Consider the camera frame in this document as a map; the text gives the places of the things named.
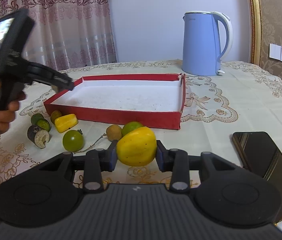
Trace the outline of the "person's left hand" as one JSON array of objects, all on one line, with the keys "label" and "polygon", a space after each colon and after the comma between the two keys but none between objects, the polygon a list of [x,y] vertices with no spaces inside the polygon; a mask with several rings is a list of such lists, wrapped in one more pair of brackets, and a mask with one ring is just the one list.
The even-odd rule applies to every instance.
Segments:
[{"label": "person's left hand", "polygon": [[25,98],[26,94],[21,91],[16,100],[11,101],[3,111],[0,111],[0,134],[9,130],[10,123],[15,120],[15,114],[20,109],[20,101],[25,100]]}]

